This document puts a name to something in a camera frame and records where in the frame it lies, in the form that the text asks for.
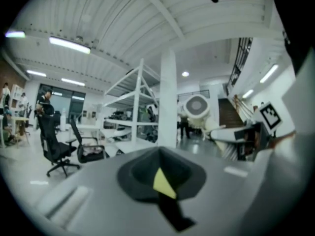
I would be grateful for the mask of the person's right forearm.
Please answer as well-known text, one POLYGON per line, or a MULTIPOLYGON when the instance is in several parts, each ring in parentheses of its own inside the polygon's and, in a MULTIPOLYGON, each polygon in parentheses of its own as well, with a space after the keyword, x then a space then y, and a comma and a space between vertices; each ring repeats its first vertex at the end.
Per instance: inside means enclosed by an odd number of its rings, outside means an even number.
POLYGON ((268 148, 275 148, 278 144, 280 144, 283 140, 292 138, 296 134, 296 131, 292 131, 286 135, 280 136, 280 137, 272 137, 272 139, 269 141, 268 148))

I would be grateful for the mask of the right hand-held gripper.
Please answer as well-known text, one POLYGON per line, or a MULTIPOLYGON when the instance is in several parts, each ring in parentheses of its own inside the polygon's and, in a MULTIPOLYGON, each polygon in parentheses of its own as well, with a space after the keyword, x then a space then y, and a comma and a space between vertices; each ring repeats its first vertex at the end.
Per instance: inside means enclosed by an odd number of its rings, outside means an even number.
POLYGON ((238 159, 254 161, 260 151, 268 148, 281 124, 281 117, 271 102, 268 102, 255 109, 253 116, 245 121, 242 129, 215 129, 211 131, 211 139, 240 143, 237 146, 238 159))

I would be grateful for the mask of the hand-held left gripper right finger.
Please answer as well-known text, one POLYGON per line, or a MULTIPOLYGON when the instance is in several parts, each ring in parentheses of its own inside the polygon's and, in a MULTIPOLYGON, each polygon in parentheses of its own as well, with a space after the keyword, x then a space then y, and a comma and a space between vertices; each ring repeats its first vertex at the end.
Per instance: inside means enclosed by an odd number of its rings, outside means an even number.
POLYGON ((209 154, 193 154, 180 149, 160 147, 177 160, 191 166, 192 174, 187 180, 189 189, 198 188, 193 197, 179 201, 174 207, 193 225, 178 232, 173 226, 159 220, 159 236, 227 236, 231 218, 231 206, 235 203, 237 191, 244 183, 251 163, 225 161, 209 154))

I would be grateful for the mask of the brown wooden staircase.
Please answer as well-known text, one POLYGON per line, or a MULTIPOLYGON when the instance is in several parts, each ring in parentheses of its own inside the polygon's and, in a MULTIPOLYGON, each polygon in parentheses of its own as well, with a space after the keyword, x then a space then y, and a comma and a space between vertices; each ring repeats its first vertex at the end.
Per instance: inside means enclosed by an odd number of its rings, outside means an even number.
POLYGON ((218 103, 220 125, 225 125, 226 128, 244 126, 246 121, 253 116, 253 110, 237 95, 218 99, 218 103))

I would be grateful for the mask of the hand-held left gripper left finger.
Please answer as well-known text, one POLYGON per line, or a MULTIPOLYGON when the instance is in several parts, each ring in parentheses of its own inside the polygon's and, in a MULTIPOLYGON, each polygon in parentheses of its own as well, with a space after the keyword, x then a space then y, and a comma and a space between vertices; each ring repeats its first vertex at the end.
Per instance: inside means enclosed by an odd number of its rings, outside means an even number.
POLYGON ((46 193, 37 210, 70 235, 176 236, 157 205, 134 201, 118 184, 118 169, 144 153, 85 165, 46 193))

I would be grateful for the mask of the yellow-green plastic table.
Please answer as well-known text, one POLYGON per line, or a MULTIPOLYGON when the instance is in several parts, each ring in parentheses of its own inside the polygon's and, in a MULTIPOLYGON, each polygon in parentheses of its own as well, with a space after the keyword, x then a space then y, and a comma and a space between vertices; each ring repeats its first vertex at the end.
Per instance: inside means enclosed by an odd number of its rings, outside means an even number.
POLYGON ((170 183, 168 182, 165 174, 163 173, 161 168, 158 168, 154 181, 153 181, 153 189, 159 193, 162 193, 172 199, 177 198, 177 194, 174 189, 171 187, 170 183))

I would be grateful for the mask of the white pillar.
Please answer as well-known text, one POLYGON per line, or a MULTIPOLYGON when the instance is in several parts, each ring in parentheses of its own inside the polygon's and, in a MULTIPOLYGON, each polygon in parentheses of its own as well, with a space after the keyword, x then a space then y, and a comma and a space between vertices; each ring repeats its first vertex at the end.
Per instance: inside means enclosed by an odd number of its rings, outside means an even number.
POLYGON ((172 49, 161 55, 158 145, 175 148, 177 143, 177 69, 172 49))

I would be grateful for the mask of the person's black clothing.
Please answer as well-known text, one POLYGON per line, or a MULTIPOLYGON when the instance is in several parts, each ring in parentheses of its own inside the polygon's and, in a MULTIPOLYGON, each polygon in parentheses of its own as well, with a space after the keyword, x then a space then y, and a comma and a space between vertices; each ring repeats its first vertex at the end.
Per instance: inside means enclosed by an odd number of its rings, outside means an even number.
POLYGON ((298 74, 310 49, 315 51, 315 0, 274 0, 283 24, 285 48, 298 74))

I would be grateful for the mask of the black office chair with headrest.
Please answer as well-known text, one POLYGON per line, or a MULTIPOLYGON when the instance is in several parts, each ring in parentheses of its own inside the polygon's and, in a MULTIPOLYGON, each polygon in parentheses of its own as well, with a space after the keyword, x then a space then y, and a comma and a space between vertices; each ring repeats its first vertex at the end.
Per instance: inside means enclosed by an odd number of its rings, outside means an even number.
POLYGON ((70 162, 69 157, 77 150, 72 143, 76 139, 70 139, 66 142, 59 142, 55 134, 55 121, 52 116, 46 114, 37 115, 37 121, 41 131, 42 148, 44 157, 51 162, 53 167, 47 171, 46 176, 50 177, 50 173, 61 168, 68 176, 65 167, 81 168, 79 164, 70 162))

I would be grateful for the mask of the black chair with chrome frame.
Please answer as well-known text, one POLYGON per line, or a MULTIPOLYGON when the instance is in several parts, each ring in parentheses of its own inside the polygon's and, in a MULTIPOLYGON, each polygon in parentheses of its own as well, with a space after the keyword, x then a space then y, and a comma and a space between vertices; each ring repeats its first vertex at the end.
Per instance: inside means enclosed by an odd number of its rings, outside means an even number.
POLYGON ((70 125, 79 143, 77 157, 81 164, 110 158, 104 145, 99 144, 96 137, 82 137, 73 119, 70 125))

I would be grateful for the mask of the tall black balustrade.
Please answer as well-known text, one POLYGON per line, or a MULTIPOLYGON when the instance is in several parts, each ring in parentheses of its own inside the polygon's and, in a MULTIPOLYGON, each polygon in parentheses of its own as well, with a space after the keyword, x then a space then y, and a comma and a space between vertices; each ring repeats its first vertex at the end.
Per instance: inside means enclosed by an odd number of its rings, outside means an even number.
POLYGON ((249 52, 252 46, 252 37, 242 37, 239 38, 238 48, 236 53, 235 62, 233 65, 232 73, 229 77, 228 83, 225 85, 226 94, 229 96, 244 68, 246 60, 248 58, 249 52))

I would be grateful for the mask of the white metal shelving rack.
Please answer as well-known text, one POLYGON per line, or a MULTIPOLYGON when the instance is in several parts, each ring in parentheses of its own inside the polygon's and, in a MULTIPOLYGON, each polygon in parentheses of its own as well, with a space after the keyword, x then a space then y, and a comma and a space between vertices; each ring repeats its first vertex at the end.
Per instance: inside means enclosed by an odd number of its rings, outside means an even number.
POLYGON ((155 145, 152 142, 138 138, 137 130, 138 127, 157 126, 155 122, 140 121, 139 110, 140 107, 151 104, 158 105, 150 86, 159 85, 159 83, 159 76, 144 64, 144 59, 141 59, 136 68, 126 73, 104 93, 104 96, 111 95, 115 97, 115 99, 104 103, 104 108, 115 108, 117 111, 132 110, 131 120, 104 119, 106 123, 113 124, 116 128, 125 126, 131 129, 129 141, 114 143, 114 146, 125 154, 151 148, 155 145))

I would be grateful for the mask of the black mezzanine railing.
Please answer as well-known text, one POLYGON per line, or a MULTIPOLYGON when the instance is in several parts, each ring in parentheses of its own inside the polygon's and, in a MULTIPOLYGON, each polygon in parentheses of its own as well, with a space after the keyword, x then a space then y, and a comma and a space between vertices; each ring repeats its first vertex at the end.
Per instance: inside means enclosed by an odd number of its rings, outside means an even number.
POLYGON ((194 92, 187 92, 187 93, 181 93, 177 95, 177 100, 178 102, 184 102, 186 101, 189 97, 195 96, 195 95, 203 95, 205 98, 209 99, 210 98, 210 93, 209 90, 201 90, 201 91, 194 91, 194 92))

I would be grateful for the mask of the dark framed window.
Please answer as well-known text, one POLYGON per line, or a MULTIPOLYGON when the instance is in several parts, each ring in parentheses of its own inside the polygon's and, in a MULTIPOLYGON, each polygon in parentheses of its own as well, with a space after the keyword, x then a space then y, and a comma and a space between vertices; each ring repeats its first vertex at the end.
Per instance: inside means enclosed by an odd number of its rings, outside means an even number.
POLYGON ((38 96, 43 95, 47 90, 52 91, 50 104, 54 107, 55 111, 62 112, 65 110, 70 112, 81 112, 85 101, 85 93, 80 93, 68 89, 53 87, 45 84, 40 84, 38 96))

